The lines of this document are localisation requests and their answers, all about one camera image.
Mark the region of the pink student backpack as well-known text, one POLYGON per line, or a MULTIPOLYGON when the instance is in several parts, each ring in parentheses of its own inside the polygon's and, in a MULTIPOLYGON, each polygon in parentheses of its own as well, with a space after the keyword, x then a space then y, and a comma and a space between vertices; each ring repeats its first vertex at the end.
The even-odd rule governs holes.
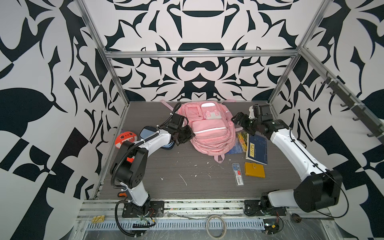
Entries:
POLYGON ((228 107, 215 101, 188 102, 176 113, 188 119, 188 126, 195 134, 191 139, 194 148, 221 164, 225 154, 235 146, 236 132, 239 131, 228 107))

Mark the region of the blue animal farm book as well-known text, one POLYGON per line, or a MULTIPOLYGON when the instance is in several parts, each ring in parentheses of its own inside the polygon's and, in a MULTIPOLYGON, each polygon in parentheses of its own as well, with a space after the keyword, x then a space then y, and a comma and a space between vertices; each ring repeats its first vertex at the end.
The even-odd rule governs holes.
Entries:
POLYGON ((248 133, 236 132, 236 140, 233 148, 227 154, 241 154, 248 149, 248 133))

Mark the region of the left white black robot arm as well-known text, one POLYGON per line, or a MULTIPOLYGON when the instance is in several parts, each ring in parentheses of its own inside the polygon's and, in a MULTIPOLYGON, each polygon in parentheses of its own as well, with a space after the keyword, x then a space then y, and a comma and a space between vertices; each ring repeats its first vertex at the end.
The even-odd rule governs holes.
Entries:
POLYGON ((148 157, 165 145, 184 144, 194 136, 189 120, 174 113, 146 138, 123 142, 110 168, 112 188, 128 193, 134 205, 144 206, 150 199, 143 183, 148 157))

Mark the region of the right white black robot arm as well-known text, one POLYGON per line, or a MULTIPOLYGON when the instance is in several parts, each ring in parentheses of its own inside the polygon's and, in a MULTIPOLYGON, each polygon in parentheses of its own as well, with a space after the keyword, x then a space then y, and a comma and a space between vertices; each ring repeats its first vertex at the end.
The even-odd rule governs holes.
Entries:
POLYGON ((339 203, 342 190, 342 175, 329 170, 315 159, 294 137, 289 126, 274 119, 267 105, 253 105, 250 113, 237 113, 232 122, 250 135, 261 133, 277 146, 297 171, 301 183, 293 190, 278 190, 264 193, 258 210, 265 213, 278 208, 299 208, 306 213, 339 203))

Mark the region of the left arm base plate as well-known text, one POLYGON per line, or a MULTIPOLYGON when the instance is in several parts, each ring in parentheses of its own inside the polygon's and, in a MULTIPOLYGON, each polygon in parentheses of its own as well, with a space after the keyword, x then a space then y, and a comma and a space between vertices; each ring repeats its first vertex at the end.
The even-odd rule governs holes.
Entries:
POLYGON ((124 203, 123 218, 136 218, 139 216, 156 217, 164 212, 164 201, 149 201, 147 200, 143 206, 137 206, 134 203, 124 203))

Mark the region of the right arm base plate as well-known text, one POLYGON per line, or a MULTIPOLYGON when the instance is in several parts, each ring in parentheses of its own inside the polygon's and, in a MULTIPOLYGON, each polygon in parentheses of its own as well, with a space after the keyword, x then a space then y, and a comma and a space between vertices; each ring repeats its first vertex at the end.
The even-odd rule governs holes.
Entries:
POLYGON ((244 214, 249 217, 254 216, 285 216, 287 209, 284 207, 268 207, 261 200, 245 200, 244 214))

